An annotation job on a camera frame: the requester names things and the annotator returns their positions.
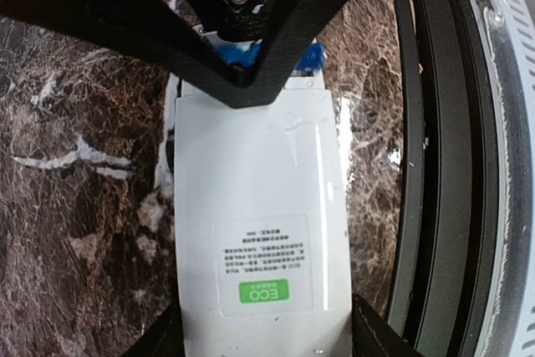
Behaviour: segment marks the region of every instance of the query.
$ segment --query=blue object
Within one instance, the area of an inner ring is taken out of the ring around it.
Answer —
[[[254,64],[260,50],[260,43],[254,43],[249,48],[243,45],[225,44],[217,47],[221,56],[229,64],[240,64],[247,68]],[[324,67],[325,52],[321,43],[312,43],[308,46],[307,53],[299,61],[297,71],[311,72]]]

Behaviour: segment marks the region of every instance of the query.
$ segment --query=green eco label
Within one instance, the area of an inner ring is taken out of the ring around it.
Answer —
[[[290,298],[288,280],[263,280],[261,282],[240,283],[240,301],[248,303],[267,303]]]

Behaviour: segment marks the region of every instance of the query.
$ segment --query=marble table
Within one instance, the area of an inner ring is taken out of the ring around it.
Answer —
[[[318,40],[354,291],[384,314],[403,156],[393,1],[350,0]],[[156,66],[0,18],[0,356],[119,356],[173,299],[175,96]]]

